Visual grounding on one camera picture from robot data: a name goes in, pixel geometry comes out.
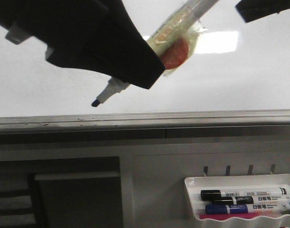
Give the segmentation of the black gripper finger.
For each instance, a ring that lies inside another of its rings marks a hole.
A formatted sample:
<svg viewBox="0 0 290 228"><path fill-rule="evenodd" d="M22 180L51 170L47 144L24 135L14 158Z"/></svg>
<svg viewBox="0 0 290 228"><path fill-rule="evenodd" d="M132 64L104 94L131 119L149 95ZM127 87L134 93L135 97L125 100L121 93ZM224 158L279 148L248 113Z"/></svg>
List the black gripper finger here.
<svg viewBox="0 0 290 228"><path fill-rule="evenodd" d="M149 89L164 65L120 0L0 0L0 26L18 44L36 37L46 61L103 73Z"/></svg>
<svg viewBox="0 0 290 228"><path fill-rule="evenodd" d="M290 0L241 0L236 6L245 23L290 9Z"/></svg>

